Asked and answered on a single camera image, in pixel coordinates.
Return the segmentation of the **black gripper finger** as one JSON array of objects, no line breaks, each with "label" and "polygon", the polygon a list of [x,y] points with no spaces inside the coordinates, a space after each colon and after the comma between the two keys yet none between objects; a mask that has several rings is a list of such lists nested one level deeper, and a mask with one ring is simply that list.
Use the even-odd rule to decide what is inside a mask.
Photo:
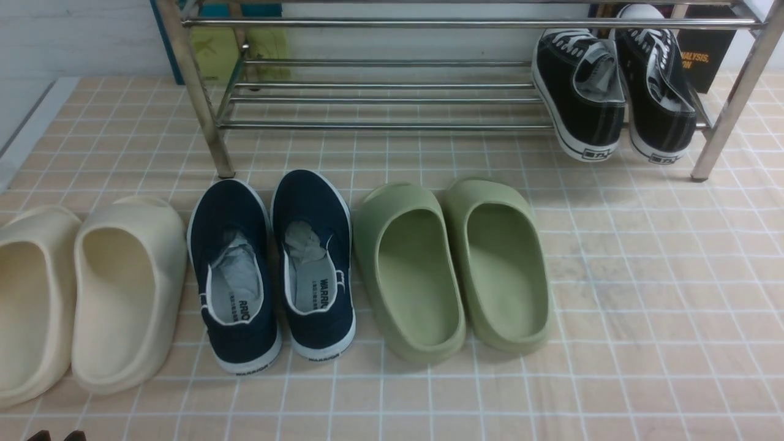
[{"label": "black gripper finger", "polygon": [[64,438],[64,441],[86,441],[86,433],[81,430],[74,430]]}]

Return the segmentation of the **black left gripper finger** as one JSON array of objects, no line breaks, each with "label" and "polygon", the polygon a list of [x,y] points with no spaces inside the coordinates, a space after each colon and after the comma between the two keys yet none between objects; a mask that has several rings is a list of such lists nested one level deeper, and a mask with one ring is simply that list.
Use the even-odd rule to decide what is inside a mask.
[{"label": "black left gripper finger", "polygon": [[34,433],[27,441],[51,441],[51,434],[48,430],[40,430]]}]

